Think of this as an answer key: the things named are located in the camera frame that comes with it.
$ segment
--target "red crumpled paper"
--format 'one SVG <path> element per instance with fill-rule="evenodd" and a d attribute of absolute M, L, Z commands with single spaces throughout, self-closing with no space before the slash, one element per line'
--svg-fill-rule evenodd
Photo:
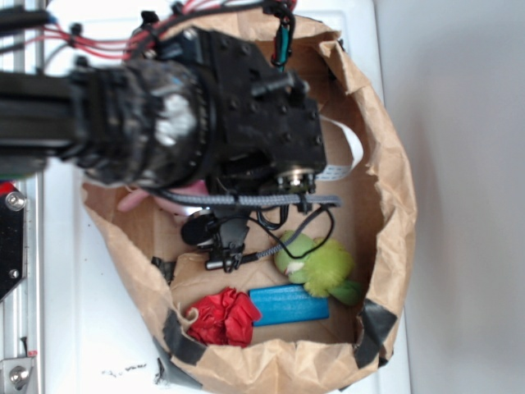
<path fill-rule="evenodd" d="M 208 295 L 186 310 L 199 311 L 188 334 L 206 345 L 246 347 L 252 341 L 253 322 L 262 315 L 246 293 L 227 287 L 216 295 Z"/>

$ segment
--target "ribbon cable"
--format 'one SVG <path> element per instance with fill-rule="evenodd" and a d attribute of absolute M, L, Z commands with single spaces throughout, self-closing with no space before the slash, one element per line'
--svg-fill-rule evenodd
<path fill-rule="evenodd" d="M 339 127 L 339 129 L 343 131 L 346 142 L 348 143 L 348 146 L 350 147 L 350 151 L 352 152 L 352 163 L 351 164 L 346 165 L 346 166 L 327 164 L 325 170 L 321 172 L 319 175 L 317 175 L 316 177 L 318 181 L 338 181 L 348 176 L 352 172 L 352 170 L 355 168 L 355 166 L 357 166 L 361 162 L 361 160 L 363 160 L 363 155 L 364 155 L 363 145 L 361 144 L 361 141 L 356 136 L 354 131 L 350 129 L 347 125 L 340 123 L 338 121 L 334 121 L 324 116 L 321 116 L 321 119 L 323 121 L 327 121 L 331 123 L 334 126 Z"/>

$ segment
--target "paper bag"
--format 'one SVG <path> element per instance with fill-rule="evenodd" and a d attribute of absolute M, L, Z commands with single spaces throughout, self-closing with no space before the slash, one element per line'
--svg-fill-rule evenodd
<path fill-rule="evenodd" d="M 369 80 L 338 42 L 338 33 L 306 18 L 297 22 L 288 67 L 309 83 L 320 113 L 351 127 L 364 147 L 363 161 L 349 176 L 318 182 L 317 188 L 319 194 L 343 199 L 333 211 L 332 236 L 354 256 L 357 268 L 350 279 L 366 291 L 360 305 L 349 308 L 330 300 L 328 320 L 255 328 L 252 345 L 244 349 L 197 343 L 185 334 L 187 322 L 181 317 L 190 304 L 227 286 L 247 291 L 284 284 L 286 277 L 270 259 L 244 264 L 232 274 L 207 272 L 205 256 L 187 253 L 191 249 L 180 239 L 184 219 L 174 220 L 153 201 L 119 213 L 116 204 L 126 190 L 84 185 L 85 207 L 149 331 L 187 373 L 185 382 L 210 392 L 323 393 L 364 378 L 392 356 L 409 284 L 416 202 L 403 146 Z M 252 40 L 267 58 L 278 26 L 276 18 L 260 11 L 192 23 Z M 323 137 L 329 163 L 346 164 L 350 153 L 341 131 L 324 122 Z M 282 231 L 295 229 L 303 219 L 293 212 Z M 324 236 L 328 226 L 327 219 L 319 218 L 305 232 Z M 246 252 L 265 250 L 271 243 L 260 229 L 251 228 Z M 171 286 L 150 263 L 153 256 L 176 260 Z"/>

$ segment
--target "plush toy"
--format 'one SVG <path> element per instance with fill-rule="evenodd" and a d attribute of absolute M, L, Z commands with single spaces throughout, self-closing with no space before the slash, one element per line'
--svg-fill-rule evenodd
<path fill-rule="evenodd" d="M 292 236 L 286 231 L 281 241 Z M 294 256 L 300 256 L 322 242 L 322 238 L 312 238 L 300 234 L 288 250 Z M 279 271 L 288 276 L 292 283 L 304 284 L 304 289 L 314 297 L 334 296 L 343 304 L 356 305 L 361 299 L 361 284 L 346 279 L 354 268 L 354 259 L 344 246 L 329 239 L 321 248 L 307 254 L 303 259 L 292 259 L 284 250 L 275 257 Z"/>

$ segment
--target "blue foam block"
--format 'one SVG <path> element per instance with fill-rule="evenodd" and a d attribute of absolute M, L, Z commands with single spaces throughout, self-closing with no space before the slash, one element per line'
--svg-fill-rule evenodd
<path fill-rule="evenodd" d="M 262 314 L 254 327 L 330 317 L 328 299 L 312 297 L 302 285 L 253 289 L 249 297 Z"/>

